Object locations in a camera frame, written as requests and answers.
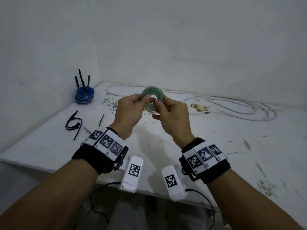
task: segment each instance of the right hand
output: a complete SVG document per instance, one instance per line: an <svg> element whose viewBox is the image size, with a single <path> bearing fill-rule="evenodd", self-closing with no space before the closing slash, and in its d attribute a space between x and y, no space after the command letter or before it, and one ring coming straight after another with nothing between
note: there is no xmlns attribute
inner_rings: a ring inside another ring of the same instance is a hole
<svg viewBox="0 0 307 230"><path fill-rule="evenodd" d="M152 117L161 121L164 131L172 136L175 144L183 149L195 139L191 132L187 104L167 96L165 96L165 104L161 101L156 101L155 104L160 115L154 114Z"/></svg>

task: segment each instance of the hand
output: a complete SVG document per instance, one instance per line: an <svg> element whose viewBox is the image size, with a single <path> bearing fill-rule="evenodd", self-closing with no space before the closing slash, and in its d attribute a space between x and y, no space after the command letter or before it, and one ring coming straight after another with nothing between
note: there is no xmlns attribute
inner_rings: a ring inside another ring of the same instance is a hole
<svg viewBox="0 0 307 230"><path fill-rule="evenodd" d="M165 104L155 102L160 115L152 115L160 120L164 131L171 135L175 144L181 149L195 139L191 132L188 106L165 96Z"/></svg>
<svg viewBox="0 0 307 230"><path fill-rule="evenodd" d="M109 126L125 140L132 134L132 128L140 121L144 108L155 102L154 97L145 95L142 100L141 94L134 94L118 100L114 122Z"/></svg>

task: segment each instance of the left hand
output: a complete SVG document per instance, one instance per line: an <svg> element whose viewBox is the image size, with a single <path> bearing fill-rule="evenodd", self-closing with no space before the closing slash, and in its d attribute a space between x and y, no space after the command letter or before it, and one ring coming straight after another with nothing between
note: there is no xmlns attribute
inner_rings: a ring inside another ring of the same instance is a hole
<svg viewBox="0 0 307 230"><path fill-rule="evenodd" d="M132 134L132 128L140 121L144 108L155 102L149 94L141 100L141 94L134 94L118 100L114 122L109 126L125 140Z"/></svg>

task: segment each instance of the wristband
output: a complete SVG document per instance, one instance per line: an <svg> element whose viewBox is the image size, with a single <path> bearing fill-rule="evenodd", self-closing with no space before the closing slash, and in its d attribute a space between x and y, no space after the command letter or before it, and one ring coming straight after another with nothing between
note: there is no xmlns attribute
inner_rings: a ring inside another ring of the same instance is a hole
<svg viewBox="0 0 307 230"><path fill-rule="evenodd" d="M182 149L179 159L182 172L189 175L192 181L201 179L208 184L230 169L223 152L213 143L195 138Z"/></svg>
<svg viewBox="0 0 307 230"><path fill-rule="evenodd" d="M116 131L107 127L94 131L72 156L72 159L84 159L97 172L109 173L118 170L128 151L126 143Z"/></svg>

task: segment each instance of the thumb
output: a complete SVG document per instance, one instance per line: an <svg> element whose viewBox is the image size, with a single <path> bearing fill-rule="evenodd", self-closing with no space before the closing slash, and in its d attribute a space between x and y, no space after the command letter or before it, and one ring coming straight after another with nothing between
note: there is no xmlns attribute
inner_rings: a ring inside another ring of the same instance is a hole
<svg viewBox="0 0 307 230"><path fill-rule="evenodd" d="M168 112L167 108L165 107L165 105L161 101L156 101L155 104L156 104L156 107L158 109L158 113L160 115L165 115Z"/></svg>
<svg viewBox="0 0 307 230"><path fill-rule="evenodd" d="M139 105L142 107L142 109L144 109L145 107L147 107L147 105L149 104L149 100L150 100L150 95L146 94L142 100L140 101Z"/></svg>

